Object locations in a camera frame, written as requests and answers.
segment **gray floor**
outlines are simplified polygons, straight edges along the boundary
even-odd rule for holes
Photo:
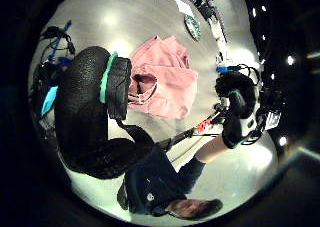
[[[217,0],[217,4],[225,20],[230,61],[251,63],[261,68],[256,62],[256,49],[249,32],[244,0]],[[175,0],[66,0],[47,25],[62,27],[71,19],[73,25],[68,33],[77,52],[88,46],[99,45],[109,52],[116,50],[120,56],[130,57],[138,46],[155,35],[162,38],[174,35],[178,42],[187,47],[191,68],[199,72],[198,92],[190,115],[183,120],[163,120],[128,111],[126,123],[140,125],[158,141],[199,123],[213,112],[212,105],[218,102],[214,91],[218,46],[209,25],[194,7],[191,6],[191,9],[201,23],[202,39],[199,42],[194,41],[185,29],[184,14],[179,12]],[[38,46],[31,70],[38,62],[45,44]],[[110,121],[109,125],[110,138],[130,138],[115,122]],[[221,129],[211,131],[219,133]],[[168,157],[178,170],[208,140],[205,137],[186,139],[169,151]],[[223,215],[247,201],[264,186],[276,172],[277,162],[274,144],[265,134],[254,146],[230,150],[208,164],[190,197],[220,198],[224,207],[212,218]],[[191,224],[172,217],[153,218],[123,211],[116,202],[123,176],[102,181],[68,169],[66,171],[72,180],[73,190],[90,205],[111,216],[149,226]]]

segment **pink fabric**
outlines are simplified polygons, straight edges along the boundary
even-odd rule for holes
[[[198,73],[189,69],[187,50],[174,36],[156,36],[131,58],[128,107],[160,118],[184,118],[191,110]]]

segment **black strap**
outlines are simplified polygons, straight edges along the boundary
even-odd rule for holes
[[[135,143],[149,146],[154,145],[151,136],[141,127],[136,125],[124,125],[121,119],[116,119],[116,121],[120,128],[127,131],[127,133],[133,138]]]

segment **green rim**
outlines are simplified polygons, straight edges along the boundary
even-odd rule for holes
[[[113,52],[113,54],[109,57],[108,63],[107,63],[107,69],[104,71],[101,84],[100,84],[100,101],[105,104],[106,103],[106,90],[108,87],[108,78],[110,71],[113,67],[114,61],[118,57],[118,53],[116,51]]]

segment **shoe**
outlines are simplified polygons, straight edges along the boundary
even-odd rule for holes
[[[117,201],[123,210],[128,210],[129,203],[128,203],[128,198],[126,195],[124,182],[122,183],[122,185],[120,186],[120,188],[118,190]]]

